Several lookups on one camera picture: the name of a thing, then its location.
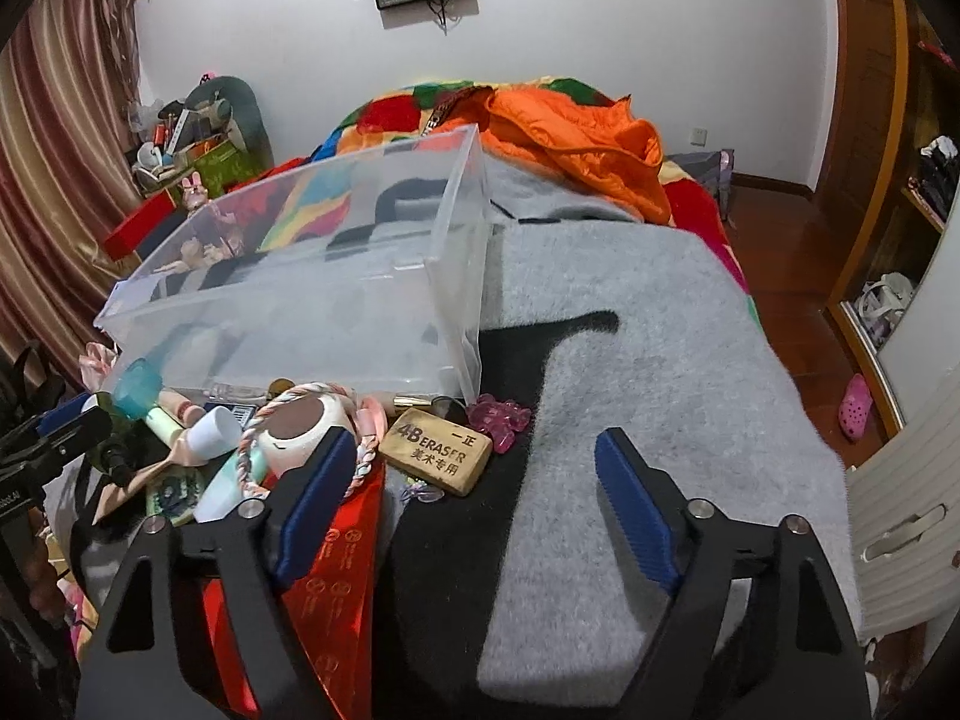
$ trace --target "wooden floor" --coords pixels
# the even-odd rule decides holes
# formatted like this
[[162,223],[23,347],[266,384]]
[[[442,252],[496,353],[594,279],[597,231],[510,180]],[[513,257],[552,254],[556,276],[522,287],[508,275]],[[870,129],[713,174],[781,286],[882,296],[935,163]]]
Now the wooden floor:
[[727,235],[770,346],[824,441],[846,466],[860,466],[882,445],[880,420],[873,412],[855,445],[840,432],[837,408],[856,368],[823,311],[847,252],[804,197],[748,187],[733,192]]

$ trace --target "hand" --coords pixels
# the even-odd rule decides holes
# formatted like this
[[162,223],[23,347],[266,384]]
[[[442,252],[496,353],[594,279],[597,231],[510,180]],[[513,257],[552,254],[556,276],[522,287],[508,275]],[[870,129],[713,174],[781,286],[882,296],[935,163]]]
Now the hand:
[[[30,510],[30,528],[38,533],[43,528],[43,515],[37,509]],[[30,605],[47,622],[64,619],[66,599],[56,586],[56,568],[48,562],[50,554],[42,538],[35,539],[34,552],[23,566],[23,579],[30,589]]]

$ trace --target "red packet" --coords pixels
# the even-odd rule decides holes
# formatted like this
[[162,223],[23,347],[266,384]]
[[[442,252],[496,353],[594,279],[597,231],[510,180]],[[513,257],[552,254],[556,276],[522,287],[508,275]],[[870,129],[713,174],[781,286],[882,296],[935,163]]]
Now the red packet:
[[[334,515],[313,568],[283,595],[296,635],[343,720],[371,717],[373,562],[383,474],[383,464],[375,464]],[[256,719],[219,581],[210,583],[203,605],[230,707]]]

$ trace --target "baseboard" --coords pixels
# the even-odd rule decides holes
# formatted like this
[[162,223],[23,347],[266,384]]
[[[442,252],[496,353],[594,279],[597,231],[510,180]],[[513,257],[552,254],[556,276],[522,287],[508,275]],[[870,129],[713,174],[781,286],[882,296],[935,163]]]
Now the baseboard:
[[735,172],[731,183],[736,187],[782,191],[784,194],[796,194],[808,200],[813,199],[813,189],[806,184],[795,184],[793,181],[781,181],[779,178],[767,178],[763,175],[750,175],[749,172]]

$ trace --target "curtain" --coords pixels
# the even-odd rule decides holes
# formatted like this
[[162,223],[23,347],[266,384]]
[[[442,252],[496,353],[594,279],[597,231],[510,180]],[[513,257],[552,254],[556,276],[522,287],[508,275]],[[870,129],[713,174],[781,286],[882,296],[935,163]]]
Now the curtain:
[[0,53],[0,350],[39,338],[74,382],[124,270],[101,242],[140,204],[137,83],[133,0],[36,0]]

